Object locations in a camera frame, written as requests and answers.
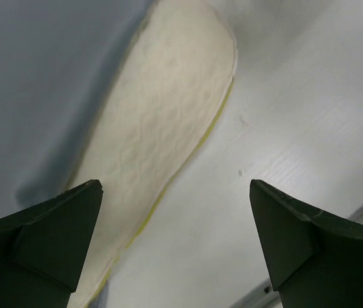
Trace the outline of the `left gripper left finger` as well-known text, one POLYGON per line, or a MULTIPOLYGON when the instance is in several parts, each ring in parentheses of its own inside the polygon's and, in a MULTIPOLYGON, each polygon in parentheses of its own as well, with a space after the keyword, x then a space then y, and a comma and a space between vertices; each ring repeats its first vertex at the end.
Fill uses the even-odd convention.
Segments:
POLYGON ((0 219, 0 308, 67 307, 102 197, 101 182, 89 180, 0 219))

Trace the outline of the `grey pillowcase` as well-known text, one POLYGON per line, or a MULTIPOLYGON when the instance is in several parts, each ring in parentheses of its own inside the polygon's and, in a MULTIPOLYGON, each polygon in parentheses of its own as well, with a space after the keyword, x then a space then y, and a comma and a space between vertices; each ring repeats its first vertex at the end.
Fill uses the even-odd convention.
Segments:
POLYGON ((151 1, 0 1, 0 216, 69 180, 151 1))

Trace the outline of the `cream pillow yellow edge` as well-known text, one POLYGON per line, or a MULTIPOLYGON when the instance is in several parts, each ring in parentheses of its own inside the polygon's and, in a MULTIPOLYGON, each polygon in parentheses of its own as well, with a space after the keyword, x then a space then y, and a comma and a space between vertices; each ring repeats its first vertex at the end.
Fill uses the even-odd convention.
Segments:
POLYGON ((86 307, 203 144, 237 68, 234 34, 204 1, 156 1, 131 42, 68 188, 97 179, 103 201, 69 307, 86 307))

